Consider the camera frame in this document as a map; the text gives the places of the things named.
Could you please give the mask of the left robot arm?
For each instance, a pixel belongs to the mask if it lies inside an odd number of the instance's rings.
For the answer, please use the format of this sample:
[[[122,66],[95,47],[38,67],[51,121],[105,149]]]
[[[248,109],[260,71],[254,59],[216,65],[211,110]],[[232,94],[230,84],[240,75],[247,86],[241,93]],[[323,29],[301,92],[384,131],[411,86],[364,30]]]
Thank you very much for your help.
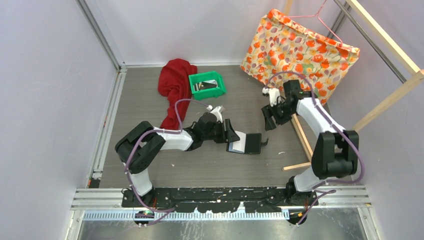
[[[153,184],[148,167],[160,151],[193,151],[204,141],[214,141],[227,144],[229,149],[235,148],[237,153],[244,152],[247,134],[235,131],[229,119],[221,120],[217,116],[204,113],[198,121],[181,130],[158,128],[143,121],[118,141],[114,149],[135,192],[136,203],[148,207],[153,202]]]

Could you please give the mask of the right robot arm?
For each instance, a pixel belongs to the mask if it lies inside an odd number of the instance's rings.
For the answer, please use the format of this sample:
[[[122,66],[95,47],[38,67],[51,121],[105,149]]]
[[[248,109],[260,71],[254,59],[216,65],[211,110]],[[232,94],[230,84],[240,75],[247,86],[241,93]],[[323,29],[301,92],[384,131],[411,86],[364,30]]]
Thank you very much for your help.
[[[269,104],[261,111],[265,130],[274,130],[289,122],[293,115],[301,116],[317,137],[311,165],[304,172],[292,176],[285,186],[285,198],[291,205],[299,205],[324,181],[334,181],[357,172],[359,135],[334,122],[311,91],[302,90],[299,80],[283,84],[279,89],[264,87],[262,94]]]

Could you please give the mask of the black credit card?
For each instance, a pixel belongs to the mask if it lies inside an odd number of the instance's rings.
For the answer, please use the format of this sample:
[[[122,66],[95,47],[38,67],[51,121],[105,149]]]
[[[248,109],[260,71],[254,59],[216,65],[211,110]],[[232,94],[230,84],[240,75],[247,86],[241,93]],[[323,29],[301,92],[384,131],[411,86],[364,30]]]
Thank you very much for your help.
[[[202,90],[207,90],[207,89],[214,89],[217,86],[218,86],[217,83],[214,82],[214,81],[212,81],[212,82],[203,81],[203,82],[200,82],[198,84],[198,90],[202,91]]]

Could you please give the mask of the black card holder wallet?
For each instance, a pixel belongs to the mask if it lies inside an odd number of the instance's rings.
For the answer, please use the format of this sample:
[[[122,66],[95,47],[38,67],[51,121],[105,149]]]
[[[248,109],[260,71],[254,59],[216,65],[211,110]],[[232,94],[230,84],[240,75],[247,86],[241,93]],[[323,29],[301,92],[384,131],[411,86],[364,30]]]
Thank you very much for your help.
[[[227,143],[227,152],[244,155],[258,155],[262,147],[268,144],[269,139],[262,141],[261,133],[244,133],[235,131],[239,140]]]

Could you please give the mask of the green plastic bin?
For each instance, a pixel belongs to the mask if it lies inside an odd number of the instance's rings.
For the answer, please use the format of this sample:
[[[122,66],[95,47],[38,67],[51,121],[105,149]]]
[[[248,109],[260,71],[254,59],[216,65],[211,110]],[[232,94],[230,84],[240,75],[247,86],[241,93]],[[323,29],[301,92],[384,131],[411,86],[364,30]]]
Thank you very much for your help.
[[[216,71],[191,74],[188,79],[195,100],[218,98],[227,93],[223,76]]]

